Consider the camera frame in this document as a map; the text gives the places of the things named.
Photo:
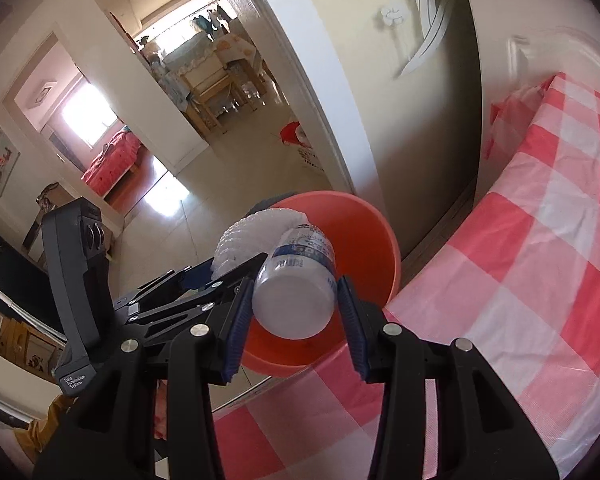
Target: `sunlight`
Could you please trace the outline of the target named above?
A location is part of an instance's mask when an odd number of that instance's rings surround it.
[[[164,167],[164,164],[161,163],[155,156],[154,160],[151,161],[151,165],[154,167],[155,173],[163,174],[167,171],[167,168]]]
[[[90,147],[117,120],[104,96],[89,83],[82,85],[69,98],[62,109],[62,118]]]
[[[230,18],[236,17],[235,11],[227,0],[190,0],[136,35],[136,41],[143,36],[148,36],[149,41],[155,40],[164,50],[164,55],[169,54],[185,41],[193,38],[196,31],[190,24],[191,19],[200,14],[206,17],[205,6],[215,5],[216,2]]]
[[[164,166],[154,157],[153,165],[156,170]],[[173,216],[180,207],[180,201],[189,195],[189,190],[178,179],[167,172],[149,193],[144,196],[146,202],[163,216]]]

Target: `wooden chair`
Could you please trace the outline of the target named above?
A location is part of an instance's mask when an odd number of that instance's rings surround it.
[[[218,59],[218,56],[216,56],[215,53],[207,57],[197,67],[184,74],[182,79],[191,90],[196,104],[200,106],[217,126],[220,126],[223,132],[225,132],[226,129],[206,104],[213,96],[219,94],[225,88],[228,88],[231,95],[238,101],[238,104],[248,104],[251,107],[251,110],[256,109],[253,103],[248,99],[247,95],[242,91],[242,88],[234,78],[234,75],[226,70],[226,67]]]

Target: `plastic water bottle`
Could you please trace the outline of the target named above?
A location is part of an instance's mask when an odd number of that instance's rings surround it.
[[[279,207],[258,211],[237,221],[218,242],[211,263],[211,279],[217,280],[256,254],[271,254],[284,233],[307,221],[304,213]]]
[[[274,335],[306,339],[327,326],[335,300],[335,258],[330,241],[310,224],[287,231],[256,279],[255,318]]]

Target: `red and white checkered tablecloth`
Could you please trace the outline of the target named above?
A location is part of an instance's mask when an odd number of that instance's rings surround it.
[[[564,74],[541,91],[537,113],[512,116],[532,124],[502,176],[387,313],[422,339],[474,341],[565,476],[600,432],[600,94]],[[365,479],[381,397],[341,348],[217,414],[227,478]]]

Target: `yellow cloth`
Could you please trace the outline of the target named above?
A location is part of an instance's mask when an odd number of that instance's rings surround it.
[[[74,403],[73,397],[57,396],[49,406],[46,418],[32,420],[26,430],[14,429],[13,433],[20,447],[33,463],[45,449],[60,424],[61,417]]]

